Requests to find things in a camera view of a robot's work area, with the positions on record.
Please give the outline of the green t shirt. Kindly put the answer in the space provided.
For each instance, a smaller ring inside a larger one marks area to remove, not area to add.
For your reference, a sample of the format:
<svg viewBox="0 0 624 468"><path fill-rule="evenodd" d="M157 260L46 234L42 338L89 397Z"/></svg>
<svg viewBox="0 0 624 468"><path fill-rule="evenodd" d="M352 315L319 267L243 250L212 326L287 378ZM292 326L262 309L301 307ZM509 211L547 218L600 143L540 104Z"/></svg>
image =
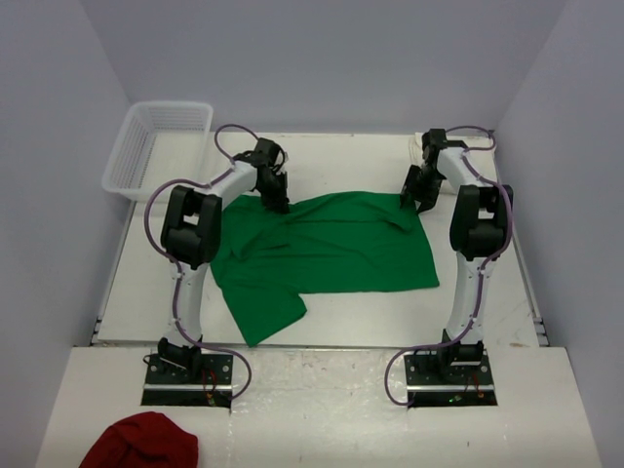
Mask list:
<svg viewBox="0 0 624 468"><path fill-rule="evenodd" d="M223 212L215 283L245 343L301 320L307 294L398 293L440 285L413 208L391 193L331 193L285 214L241 196Z"/></svg>

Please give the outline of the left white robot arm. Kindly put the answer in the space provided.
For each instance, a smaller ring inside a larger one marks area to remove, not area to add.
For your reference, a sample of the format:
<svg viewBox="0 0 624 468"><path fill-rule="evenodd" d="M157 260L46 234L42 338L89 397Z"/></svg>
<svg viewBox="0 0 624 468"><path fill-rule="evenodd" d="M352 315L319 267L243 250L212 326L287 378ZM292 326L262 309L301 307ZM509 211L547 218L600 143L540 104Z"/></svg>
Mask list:
<svg viewBox="0 0 624 468"><path fill-rule="evenodd" d="M207 184L177 179L167 205L160 243L173 265L172 321L157 346L158 357L178 381L190 383L203 369L201 303L208 266L221 243L224 209L257 191L262 206L286 214L287 153L260 137L255 147L233 157L224 175Z"/></svg>

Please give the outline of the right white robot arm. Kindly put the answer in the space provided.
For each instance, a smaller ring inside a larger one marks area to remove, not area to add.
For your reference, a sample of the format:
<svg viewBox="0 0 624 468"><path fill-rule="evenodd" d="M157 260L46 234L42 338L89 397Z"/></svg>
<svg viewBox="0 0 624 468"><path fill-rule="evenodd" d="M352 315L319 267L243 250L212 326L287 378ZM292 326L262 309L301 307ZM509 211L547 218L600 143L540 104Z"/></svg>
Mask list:
<svg viewBox="0 0 624 468"><path fill-rule="evenodd" d="M447 383L481 364L488 281L511 243L513 189L484 176L472 160L474 151L494 148L494 140L474 148L444 129L431 129L421 137L422 162L409 167L400 193L400 206L420 215L436 206L445 181L456 191L449 227L457 260L453 305L441 342L429 348L435 358L429 368Z"/></svg>

